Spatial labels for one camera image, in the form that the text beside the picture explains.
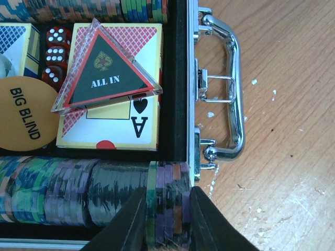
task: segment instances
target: stack of poker chips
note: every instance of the stack of poker chips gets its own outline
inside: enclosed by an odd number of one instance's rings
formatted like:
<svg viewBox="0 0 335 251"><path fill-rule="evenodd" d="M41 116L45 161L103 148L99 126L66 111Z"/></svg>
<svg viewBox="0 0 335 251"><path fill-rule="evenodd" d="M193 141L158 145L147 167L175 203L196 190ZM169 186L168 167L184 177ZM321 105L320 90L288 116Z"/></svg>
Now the stack of poker chips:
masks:
<svg viewBox="0 0 335 251"><path fill-rule="evenodd" d="M168 22L169 0L4 0L0 3L0 21L57 22Z"/></svg>
<svg viewBox="0 0 335 251"><path fill-rule="evenodd" d="M149 247L189 249L191 183L186 163L156 163L149 167L147 231Z"/></svg>
<svg viewBox="0 0 335 251"><path fill-rule="evenodd" d="M189 248L186 163L0 157L0 222L106 226L131 194L147 187L149 247Z"/></svg>
<svg viewBox="0 0 335 251"><path fill-rule="evenodd" d="M0 222L92 225L87 191L96 159L0 158Z"/></svg>
<svg viewBox="0 0 335 251"><path fill-rule="evenodd" d="M139 187L147 187L149 163L99 162L91 175L88 209L97 226L106 226Z"/></svg>

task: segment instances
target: chrome handle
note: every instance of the chrome handle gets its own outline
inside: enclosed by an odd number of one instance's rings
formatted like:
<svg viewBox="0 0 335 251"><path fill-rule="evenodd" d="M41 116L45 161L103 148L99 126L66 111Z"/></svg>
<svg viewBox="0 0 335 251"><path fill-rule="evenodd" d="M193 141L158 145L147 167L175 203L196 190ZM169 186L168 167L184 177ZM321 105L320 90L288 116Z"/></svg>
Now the chrome handle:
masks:
<svg viewBox="0 0 335 251"><path fill-rule="evenodd" d="M242 72L241 72L241 52L240 45L234 31L224 22L212 15L204 15L201 23L213 29L214 33L222 37L226 42L227 54L227 95L228 103L228 120L230 141L228 147L220 148L209 145L204 149L204 157L213 163L215 160L231 162L234 161L241 153L245 145L244 116L243 116L243 90L242 90Z"/></svg>

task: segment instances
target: wood grain surface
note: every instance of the wood grain surface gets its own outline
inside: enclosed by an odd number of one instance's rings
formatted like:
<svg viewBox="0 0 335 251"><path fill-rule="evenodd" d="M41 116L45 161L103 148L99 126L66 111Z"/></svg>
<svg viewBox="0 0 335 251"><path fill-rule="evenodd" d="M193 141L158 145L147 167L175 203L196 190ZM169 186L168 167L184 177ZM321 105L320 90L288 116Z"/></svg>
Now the wood grain surface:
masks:
<svg viewBox="0 0 335 251"><path fill-rule="evenodd" d="M240 40L247 143L197 185L260 250L335 250L335 1L199 2ZM196 56L224 74L222 41L202 38ZM209 95L224 90L214 81ZM225 146L226 114L224 105L198 103L202 138Z"/></svg>

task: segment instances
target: card box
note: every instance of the card box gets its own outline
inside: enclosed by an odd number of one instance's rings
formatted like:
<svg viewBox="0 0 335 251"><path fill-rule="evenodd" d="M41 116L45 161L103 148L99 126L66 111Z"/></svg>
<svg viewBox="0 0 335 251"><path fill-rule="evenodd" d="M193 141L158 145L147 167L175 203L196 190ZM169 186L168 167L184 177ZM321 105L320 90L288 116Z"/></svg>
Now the card box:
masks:
<svg viewBox="0 0 335 251"><path fill-rule="evenodd" d="M39 39L40 32L32 24L0 23L0 77L37 77Z"/></svg>

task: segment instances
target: die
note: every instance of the die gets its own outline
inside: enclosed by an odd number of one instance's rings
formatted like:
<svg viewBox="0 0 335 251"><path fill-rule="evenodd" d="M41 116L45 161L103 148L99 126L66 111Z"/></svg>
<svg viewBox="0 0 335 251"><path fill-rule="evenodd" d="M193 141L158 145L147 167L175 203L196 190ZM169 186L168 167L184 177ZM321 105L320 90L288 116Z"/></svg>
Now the die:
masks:
<svg viewBox="0 0 335 251"><path fill-rule="evenodd" d="M47 66L57 65L68 68L69 56L65 49L61 46L52 46L46 52Z"/></svg>
<svg viewBox="0 0 335 251"><path fill-rule="evenodd" d="M47 45L48 47L55 45L62 46L69 51L71 45L71 31L64 27L52 27L47 32Z"/></svg>
<svg viewBox="0 0 335 251"><path fill-rule="evenodd" d="M48 66L43 70L42 81L53 87L56 91L62 87L66 73L59 66Z"/></svg>

